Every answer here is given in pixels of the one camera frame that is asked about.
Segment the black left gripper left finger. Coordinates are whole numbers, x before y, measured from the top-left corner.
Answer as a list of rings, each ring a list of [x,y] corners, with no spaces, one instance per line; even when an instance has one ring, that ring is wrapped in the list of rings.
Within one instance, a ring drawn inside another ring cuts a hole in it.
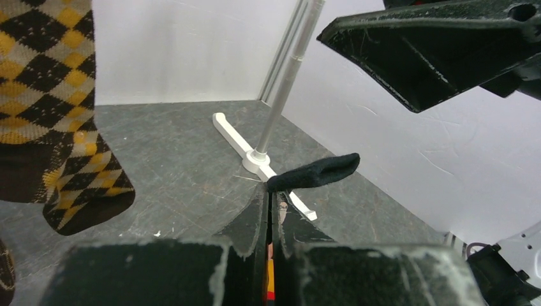
[[[269,194],[207,238],[119,238],[74,245],[40,305],[265,305]]]

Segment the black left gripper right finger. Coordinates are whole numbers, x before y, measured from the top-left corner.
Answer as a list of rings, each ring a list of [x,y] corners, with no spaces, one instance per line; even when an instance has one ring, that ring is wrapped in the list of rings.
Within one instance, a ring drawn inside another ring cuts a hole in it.
[[[277,305],[483,305],[458,253],[438,244],[341,244],[272,195]]]

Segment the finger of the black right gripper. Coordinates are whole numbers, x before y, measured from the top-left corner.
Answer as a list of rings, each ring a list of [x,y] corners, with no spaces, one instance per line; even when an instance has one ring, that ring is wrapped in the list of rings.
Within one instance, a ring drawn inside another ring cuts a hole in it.
[[[320,43],[414,113],[472,88],[540,98],[539,1],[385,1],[335,18]]]

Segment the black sock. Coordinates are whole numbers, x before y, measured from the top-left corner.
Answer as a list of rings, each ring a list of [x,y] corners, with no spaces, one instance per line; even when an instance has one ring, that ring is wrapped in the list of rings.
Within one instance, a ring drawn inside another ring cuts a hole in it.
[[[358,153],[325,157],[275,175],[267,181],[269,193],[325,186],[352,175],[360,164]]]

